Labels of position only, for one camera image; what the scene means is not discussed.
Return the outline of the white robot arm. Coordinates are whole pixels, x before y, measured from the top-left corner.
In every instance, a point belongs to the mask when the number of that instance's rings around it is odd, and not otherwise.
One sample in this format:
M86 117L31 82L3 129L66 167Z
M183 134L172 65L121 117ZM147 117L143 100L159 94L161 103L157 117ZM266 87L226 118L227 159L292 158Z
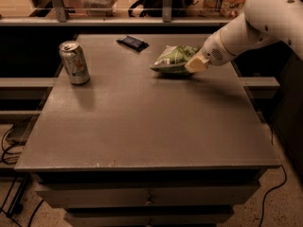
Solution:
M210 35L185 68L190 73L204 71L276 42L285 43L303 59L303 2L246 0L242 13Z

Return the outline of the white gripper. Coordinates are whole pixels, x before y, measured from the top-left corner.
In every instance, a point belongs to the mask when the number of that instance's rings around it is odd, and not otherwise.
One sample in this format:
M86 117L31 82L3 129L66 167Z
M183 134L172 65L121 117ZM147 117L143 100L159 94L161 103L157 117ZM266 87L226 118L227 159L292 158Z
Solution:
M189 73L203 72L207 69L208 64L221 66L236 58L223 45L221 32L218 30L210 35L202 47L203 57L190 59L185 65Z

